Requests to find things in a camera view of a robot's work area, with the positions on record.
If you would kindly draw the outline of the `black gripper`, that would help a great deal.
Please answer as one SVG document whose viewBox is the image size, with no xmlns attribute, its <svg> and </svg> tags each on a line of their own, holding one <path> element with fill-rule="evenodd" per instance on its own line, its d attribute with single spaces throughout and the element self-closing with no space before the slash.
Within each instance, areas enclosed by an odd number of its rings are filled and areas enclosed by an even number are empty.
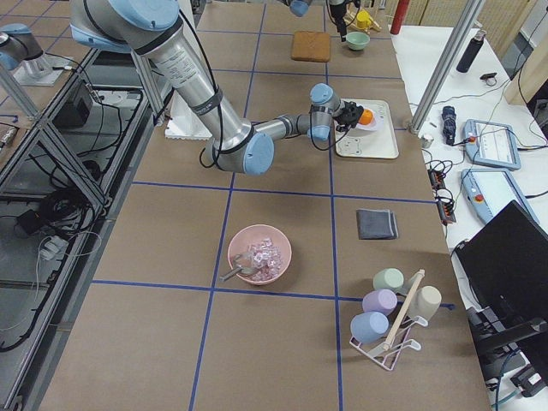
<svg viewBox="0 0 548 411">
<path fill-rule="evenodd" d="M 345 3 L 340 3 L 333 6 L 333 20 L 335 22 L 337 32 L 339 33 L 342 42 L 346 41 L 347 35 L 347 26 L 344 20 L 346 14 L 347 6 Z"/>
<path fill-rule="evenodd" d="M 336 131 L 348 132 L 355 128 L 364 112 L 364 108 L 354 101 L 342 101 L 340 113 L 336 116 Z"/>
</svg>

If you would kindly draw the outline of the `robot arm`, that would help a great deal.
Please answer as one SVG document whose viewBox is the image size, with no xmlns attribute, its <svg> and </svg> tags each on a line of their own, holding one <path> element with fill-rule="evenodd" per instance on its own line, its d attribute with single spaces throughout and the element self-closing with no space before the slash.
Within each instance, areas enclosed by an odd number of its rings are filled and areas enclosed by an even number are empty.
<svg viewBox="0 0 548 411">
<path fill-rule="evenodd" d="M 286 5 L 291 13 L 297 17 L 304 16 L 309 10 L 312 1 L 308 0 L 284 0 L 282 4 Z M 328 0 L 327 8 L 331 23 L 336 27 L 337 32 L 342 42 L 346 41 L 347 23 L 344 17 L 348 11 L 348 1 L 344 0 Z"/>
<path fill-rule="evenodd" d="M 265 173 L 278 140 L 307 135 L 326 141 L 331 128 L 355 128 L 363 107 L 344 101 L 324 84 L 310 92 L 311 107 L 253 125 L 240 117 L 184 34 L 176 1 L 73 1 L 71 32 L 82 45 L 102 51 L 134 52 L 149 59 L 211 133 L 204 154 L 211 165 L 248 175 Z"/>
</svg>

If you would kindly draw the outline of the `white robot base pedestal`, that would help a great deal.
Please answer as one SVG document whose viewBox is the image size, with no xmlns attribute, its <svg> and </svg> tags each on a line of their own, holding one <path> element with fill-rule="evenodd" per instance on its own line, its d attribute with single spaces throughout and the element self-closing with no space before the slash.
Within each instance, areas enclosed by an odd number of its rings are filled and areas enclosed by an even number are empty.
<svg viewBox="0 0 548 411">
<path fill-rule="evenodd" d="M 209 140 L 211 138 L 211 132 L 191 111 L 178 92 L 173 93 L 170 102 L 170 119 L 164 134 L 166 138 L 172 140 Z"/>
</svg>

